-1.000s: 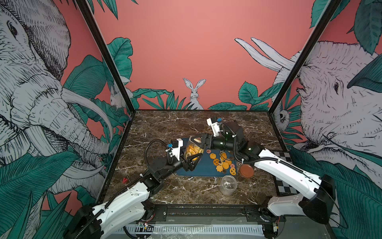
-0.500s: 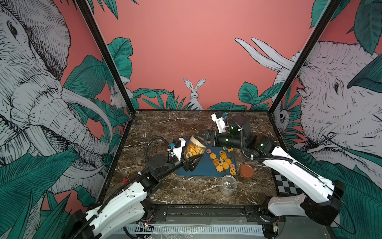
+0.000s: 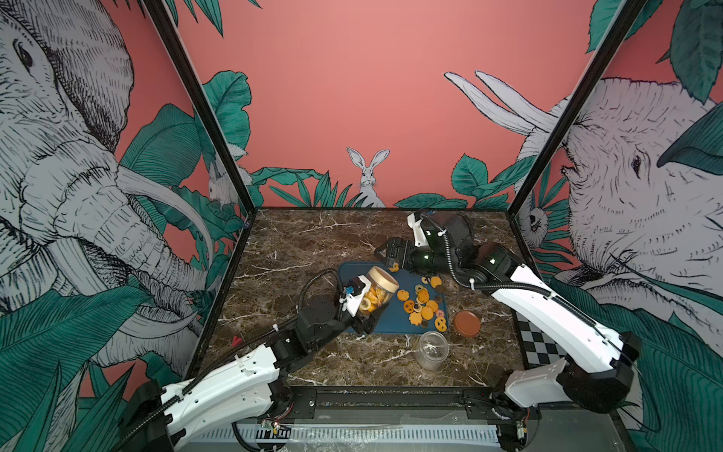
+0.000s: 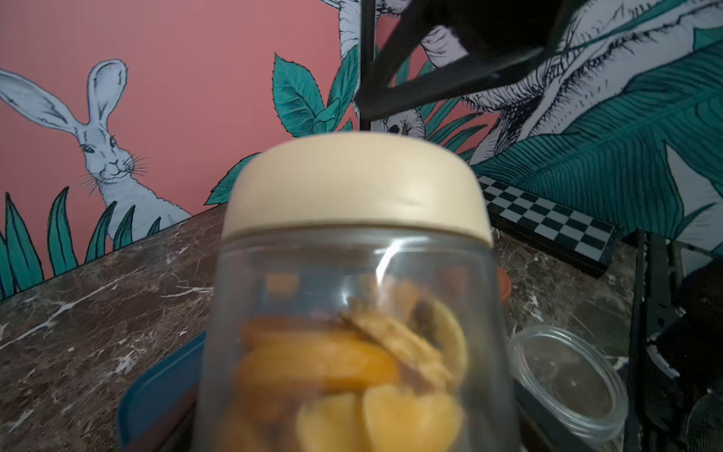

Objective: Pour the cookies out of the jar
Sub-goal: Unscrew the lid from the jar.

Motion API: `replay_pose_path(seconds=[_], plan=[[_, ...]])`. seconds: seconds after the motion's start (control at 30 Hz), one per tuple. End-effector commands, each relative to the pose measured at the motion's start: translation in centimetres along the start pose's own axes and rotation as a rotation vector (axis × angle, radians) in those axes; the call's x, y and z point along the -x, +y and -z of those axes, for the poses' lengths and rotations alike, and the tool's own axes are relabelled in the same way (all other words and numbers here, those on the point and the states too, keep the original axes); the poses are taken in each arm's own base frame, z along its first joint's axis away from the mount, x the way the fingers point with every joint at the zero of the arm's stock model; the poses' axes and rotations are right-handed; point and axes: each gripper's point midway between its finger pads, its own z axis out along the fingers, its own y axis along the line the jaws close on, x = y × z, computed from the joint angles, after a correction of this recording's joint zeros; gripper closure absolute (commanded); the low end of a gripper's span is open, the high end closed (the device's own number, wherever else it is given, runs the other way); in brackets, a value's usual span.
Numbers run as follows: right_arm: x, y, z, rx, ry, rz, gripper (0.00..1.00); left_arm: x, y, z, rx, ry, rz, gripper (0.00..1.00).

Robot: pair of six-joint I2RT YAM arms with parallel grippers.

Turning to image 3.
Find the jar with beige lid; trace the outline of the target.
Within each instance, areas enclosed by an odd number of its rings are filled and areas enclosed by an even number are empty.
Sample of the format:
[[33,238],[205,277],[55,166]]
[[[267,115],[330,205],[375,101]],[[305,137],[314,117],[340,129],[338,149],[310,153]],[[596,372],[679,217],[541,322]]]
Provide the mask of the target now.
[[399,290],[399,283],[381,267],[371,267],[365,274],[369,280],[369,289],[363,295],[360,311],[369,315],[384,306]]

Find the orange-brown jar lid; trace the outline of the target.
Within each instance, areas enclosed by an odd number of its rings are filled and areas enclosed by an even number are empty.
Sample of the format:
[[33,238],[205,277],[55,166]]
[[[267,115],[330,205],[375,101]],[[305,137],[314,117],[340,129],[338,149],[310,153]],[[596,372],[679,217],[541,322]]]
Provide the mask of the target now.
[[471,311],[458,312],[453,319],[453,326],[457,334],[473,338],[477,336],[481,330],[481,321]]

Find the clear jar of cookies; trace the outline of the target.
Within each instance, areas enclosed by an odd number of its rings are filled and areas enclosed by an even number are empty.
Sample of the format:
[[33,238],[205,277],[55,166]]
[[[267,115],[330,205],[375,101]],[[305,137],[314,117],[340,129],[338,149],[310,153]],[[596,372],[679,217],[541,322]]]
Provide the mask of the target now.
[[422,334],[414,349],[416,362],[424,369],[437,371],[447,359],[449,344],[438,331],[428,331]]

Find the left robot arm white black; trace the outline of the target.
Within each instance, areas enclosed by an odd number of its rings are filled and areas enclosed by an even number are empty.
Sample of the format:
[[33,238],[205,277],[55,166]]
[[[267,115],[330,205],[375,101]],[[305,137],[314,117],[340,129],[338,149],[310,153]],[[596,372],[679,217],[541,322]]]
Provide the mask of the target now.
[[114,450],[178,451],[243,418],[274,421],[290,414],[294,396],[287,376],[347,329],[372,333],[398,288],[380,267],[338,281],[332,297],[308,298],[305,284],[293,318],[233,348],[196,378],[141,385],[120,416]]

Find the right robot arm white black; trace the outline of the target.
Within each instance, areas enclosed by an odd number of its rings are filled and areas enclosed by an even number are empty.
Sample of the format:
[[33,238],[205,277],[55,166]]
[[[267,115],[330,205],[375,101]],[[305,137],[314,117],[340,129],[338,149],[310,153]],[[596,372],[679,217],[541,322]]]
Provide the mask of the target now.
[[421,276],[445,274],[523,315],[566,352],[554,363],[513,371],[498,382],[490,403],[500,417],[518,418],[533,406],[554,402],[607,414],[623,403],[641,350],[637,335],[619,333],[584,314],[504,246],[476,241],[463,215],[417,211],[407,222],[413,238],[387,239],[375,250],[378,261]]

